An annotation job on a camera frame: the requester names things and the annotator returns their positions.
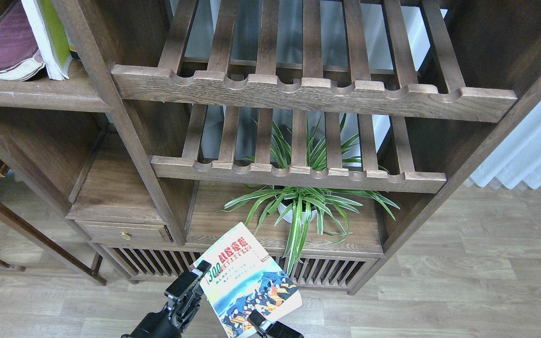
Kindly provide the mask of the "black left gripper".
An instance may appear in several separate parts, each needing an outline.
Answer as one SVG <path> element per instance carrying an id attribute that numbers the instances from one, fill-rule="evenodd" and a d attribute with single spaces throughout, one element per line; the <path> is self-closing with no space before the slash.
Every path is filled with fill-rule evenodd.
<path id="1" fill-rule="evenodd" d="M 212 280 L 211 268 L 208 261 L 195 261 L 193 271 L 183 273 L 165 291 L 168 323 L 180 333 L 185 332 L 201 307 L 203 291 L 200 283 L 202 279 Z"/>

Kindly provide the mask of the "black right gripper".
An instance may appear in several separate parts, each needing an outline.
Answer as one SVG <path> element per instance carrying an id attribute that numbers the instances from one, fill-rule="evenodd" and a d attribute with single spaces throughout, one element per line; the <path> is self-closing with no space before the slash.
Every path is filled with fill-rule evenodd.
<path id="1" fill-rule="evenodd" d="M 247 320 L 257 332 L 262 332 L 262 338 L 303 338 L 303 335 L 291 327 L 269 321 L 257 310 L 253 310 Z"/>

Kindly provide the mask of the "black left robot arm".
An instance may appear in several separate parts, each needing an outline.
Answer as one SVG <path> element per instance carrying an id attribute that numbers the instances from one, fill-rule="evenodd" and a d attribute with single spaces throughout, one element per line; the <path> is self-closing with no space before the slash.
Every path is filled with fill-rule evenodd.
<path id="1" fill-rule="evenodd" d="M 190 272 L 181 274 L 165 290 L 168 298 L 162 310 L 148 313 L 131 334 L 123 338 L 180 338 L 200 309 L 204 294 L 200 283 L 211 265 L 202 261 Z"/>

